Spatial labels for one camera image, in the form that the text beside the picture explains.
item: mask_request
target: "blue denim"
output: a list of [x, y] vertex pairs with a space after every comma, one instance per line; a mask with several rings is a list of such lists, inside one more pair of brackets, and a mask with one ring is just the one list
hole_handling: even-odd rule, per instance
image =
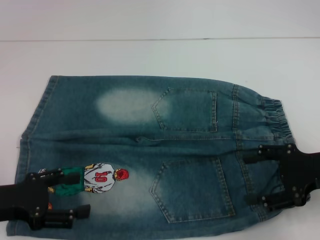
[[53, 209], [91, 204], [90, 218], [39, 231], [10, 221], [7, 234], [160, 240], [240, 231], [280, 213], [244, 197], [283, 188], [276, 161], [245, 164], [244, 154], [293, 142], [281, 102], [236, 84], [52, 76], [22, 135], [15, 181], [80, 171], [84, 185], [51, 189], [49, 200]]

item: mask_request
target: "black clamp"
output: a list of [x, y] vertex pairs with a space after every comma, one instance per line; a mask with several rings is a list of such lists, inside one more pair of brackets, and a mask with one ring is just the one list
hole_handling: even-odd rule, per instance
[[243, 158], [246, 164], [259, 161], [278, 161], [284, 190], [270, 195], [247, 195], [248, 205], [263, 204], [270, 211], [304, 206], [310, 192], [320, 189], [320, 153], [307, 154], [293, 143], [260, 145], [254, 156]]
[[78, 184], [80, 175], [65, 175], [59, 168], [42, 173], [28, 173], [23, 182], [0, 186], [0, 221], [23, 220], [32, 230], [72, 228], [73, 221], [90, 215], [90, 205], [76, 209], [48, 209], [48, 187]]

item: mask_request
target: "denim pocket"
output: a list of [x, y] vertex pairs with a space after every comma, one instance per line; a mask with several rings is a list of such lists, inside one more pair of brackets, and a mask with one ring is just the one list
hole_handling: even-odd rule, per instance
[[217, 157], [163, 162], [150, 192], [169, 223], [235, 215]]
[[169, 87], [152, 106], [163, 130], [217, 131], [217, 93], [209, 90]]

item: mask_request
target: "white table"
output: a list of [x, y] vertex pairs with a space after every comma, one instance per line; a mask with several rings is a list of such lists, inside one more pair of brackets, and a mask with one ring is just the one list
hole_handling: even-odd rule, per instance
[[[320, 152], [320, 1], [263, 2], [0, 1], [0, 185], [14, 183], [20, 135], [51, 75], [243, 85], [282, 100], [299, 149]], [[319, 205], [314, 191], [304, 207], [208, 239], [319, 239]], [[27, 239], [7, 237], [5, 227], [0, 240]]]

